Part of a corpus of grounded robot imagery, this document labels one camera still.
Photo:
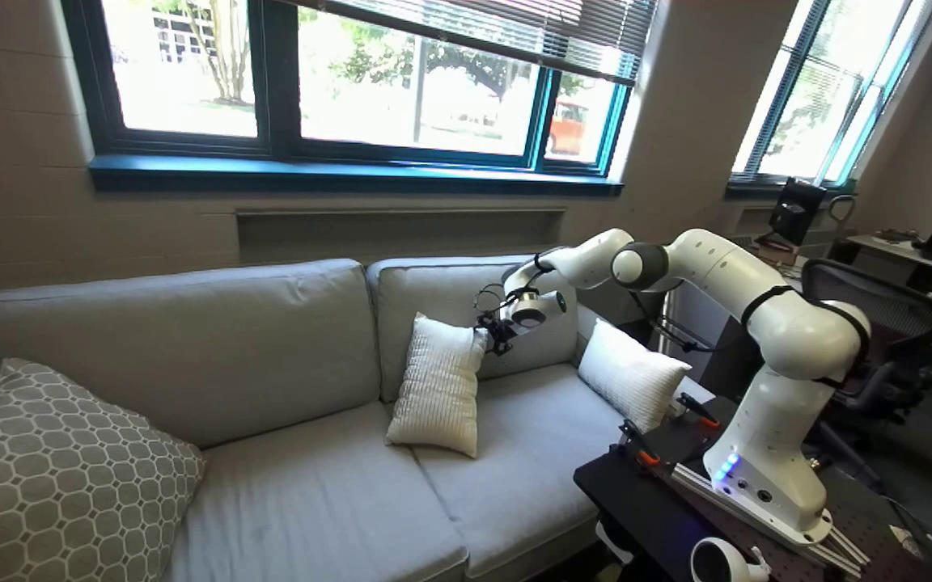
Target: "white pillow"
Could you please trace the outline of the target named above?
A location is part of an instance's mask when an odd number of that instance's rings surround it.
[[[475,370],[481,354],[481,334],[418,312],[387,444],[475,454]]]
[[[686,363],[645,348],[606,318],[594,322],[578,366],[578,373],[639,434],[662,423],[686,370]]]

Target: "chair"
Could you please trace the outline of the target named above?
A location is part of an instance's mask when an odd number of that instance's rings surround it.
[[[818,302],[855,302],[871,318],[865,354],[833,392],[816,434],[855,461],[868,484],[883,488],[881,474],[846,440],[868,436],[881,415],[901,423],[923,401],[923,379],[932,363],[932,296],[831,258],[804,262],[801,294]]]

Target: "window frame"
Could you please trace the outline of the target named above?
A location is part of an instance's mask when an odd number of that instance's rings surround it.
[[[799,84],[799,73],[801,73],[804,60],[811,60],[811,46],[816,46],[818,27],[822,27],[822,22],[826,22],[826,15],[828,15],[828,6],[831,6],[831,0],[811,0],[808,15],[804,15],[804,22],[801,22],[801,27],[799,27],[799,34],[797,34],[797,42],[791,42],[789,60],[787,60],[787,67],[782,67],[782,73],[781,73],[781,87],[775,87],[775,94],[771,96],[771,107],[767,107],[767,114],[764,114],[764,118],[760,118],[760,128],[756,128],[756,140],[753,140],[753,144],[752,144],[752,151],[747,151],[747,158],[743,158],[743,168],[742,168],[742,172],[729,172],[729,195],[747,195],[747,196],[775,195],[775,188],[791,178],[791,175],[767,175],[767,172],[760,172],[760,168],[764,168],[764,154],[767,154],[767,147],[771,147],[771,141],[773,141],[773,135],[775,135],[775,128],[781,128],[781,118],[782,118],[782,114],[787,114],[787,107],[789,107],[789,96],[791,96],[791,91],[797,91],[797,84]],[[871,122],[865,122],[865,127],[856,128],[856,132],[860,132],[860,135],[856,135],[856,144],[855,144],[850,154],[840,162],[840,164],[844,164],[840,179],[822,179],[822,188],[839,190],[839,195],[850,195],[850,190],[855,190],[855,179],[856,179],[855,172],[856,172],[856,164],[865,162],[871,140],[881,132],[883,114],[898,101],[896,84],[906,76],[909,60],[912,60],[912,54],[923,48],[923,34],[926,34],[929,24],[932,24],[932,6],[929,6],[929,11],[926,11],[926,20],[919,22],[919,34],[912,34],[912,38],[901,46],[901,54],[898,54],[898,60],[893,63],[893,70],[890,70],[890,76],[885,76],[885,84],[883,84],[883,101],[881,101],[876,114],[871,117]]]
[[[613,84],[593,162],[548,154],[559,73],[538,63],[530,122],[522,154],[321,141],[298,128],[298,15],[284,4],[245,0],[260,135],[192,135],[122,127],[111,32],[99,0],[63,0],[63,22],[92,140],[90,175],[99,190],[281,190],[309,179],[323,190],[526,190],[618,195],[607,175],[621,141],[632,84]]]

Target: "window sill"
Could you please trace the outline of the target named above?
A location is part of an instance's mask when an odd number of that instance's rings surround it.
[[[96,154],[96,190],[281,190],[281,195],[586,195],[613,196],[621,179],[489,168],[292,164],[255,158]]]

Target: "gray patterned pillow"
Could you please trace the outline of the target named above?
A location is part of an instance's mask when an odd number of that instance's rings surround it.
[[[0,577],[161,577],[204,454],[55,367],[0,367]]]

